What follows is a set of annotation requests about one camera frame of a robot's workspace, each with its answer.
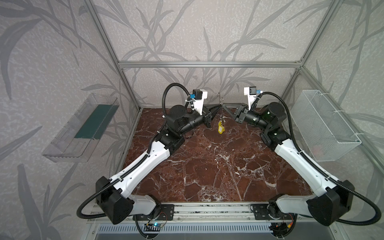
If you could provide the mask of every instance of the wall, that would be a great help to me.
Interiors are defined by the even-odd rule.
[[[344,1],[305,67],[384,153],[384,1]],[[311,89],[303,77],[288,96],[293,104],[301,90]],[[319,162],[384,210],[384,178],[359,146],[336,161]],[[343,219],[367,220],[372,208],[354,198]],[[343,225],[349,239],[381,239],[384,219],[366,227]]]
[[[2,1],[0,15],[0,238],[79,239],[77,206],[116,170],[137,111],[81,1]],[[43,157],[90,93],[120,103],[90,160]]]
[[[94,0],[120,61],[300,60],[331,1]],[[281,94],[293,69],[125,69],[142,106],[160,106],[171,82],[205,88],[209,103],[244,102],[242,88]],[[175,90],[167,105],[180,104]],[[271,98],[260,101],[264,105]]]

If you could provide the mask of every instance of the yellow tag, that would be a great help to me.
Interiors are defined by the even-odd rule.
[[[224,126],[221,124],[221,121],[218,123],[218,132],[222,134],[224,132]]]

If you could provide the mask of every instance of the marble surface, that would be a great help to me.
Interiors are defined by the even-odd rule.
[[[161,109],[143,110],[124,167],[147,149],[163,123],[161,116]],[[201,125],[187,133],[185,143],[133,194],[153,195],[161,202],[266,201],[277,194],[311,194],[303,178],[262,143],[260,129],[226,118],[219,134],[218,121],[219,115],[211,129]]]

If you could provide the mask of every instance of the keychain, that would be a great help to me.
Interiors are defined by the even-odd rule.
[[[217,96],[219,97],[220,105],[222,105],[224,102],[224,99],[220,96],[220,93],[218,93]],[[222,134],[225,131],[224,123],[225,123],[225,119],[224,119],[224,114],[223,114],[223,108],[221,108],[220,121],[218,123],[218,132],[220,134]]]

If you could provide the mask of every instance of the white wire mesh basket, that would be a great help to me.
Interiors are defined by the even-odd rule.
[[[361,144],[356,133],[319,90],[303,90],[291,115],[318,162],[337,160]]]

